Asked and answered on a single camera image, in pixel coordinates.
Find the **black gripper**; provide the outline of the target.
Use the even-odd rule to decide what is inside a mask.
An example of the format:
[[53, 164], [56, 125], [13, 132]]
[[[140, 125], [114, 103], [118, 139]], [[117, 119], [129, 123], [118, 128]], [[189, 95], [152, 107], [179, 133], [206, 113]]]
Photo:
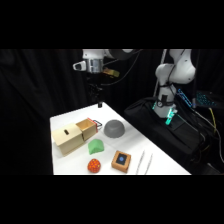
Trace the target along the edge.
[[91, 95], [93, 95], [92, 100], [94, 104], [98, 104], [98, 108], [102, 108], [103, 105], [103, 94], [99, 94], [103, 87], [101, 86], [101, 75], [99, 73], [90, 73], [87, 76], [88, 90]]

